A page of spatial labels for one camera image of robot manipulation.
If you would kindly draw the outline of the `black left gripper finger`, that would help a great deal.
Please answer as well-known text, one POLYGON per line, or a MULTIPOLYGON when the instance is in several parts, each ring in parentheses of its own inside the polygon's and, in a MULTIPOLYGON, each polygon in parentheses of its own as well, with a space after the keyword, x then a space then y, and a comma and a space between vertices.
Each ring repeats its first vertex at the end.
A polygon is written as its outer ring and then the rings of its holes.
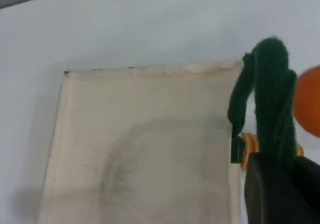
POLYGON ((299 197, 274 158, 249 156, 244 198, 248 223, 300 223, 299 197))
POLYGON ((288 223, 319 223, 319 171, 320 165, 314 161, 298 156, 295 158, 291 181, 295 187, 293 215, 288 223))

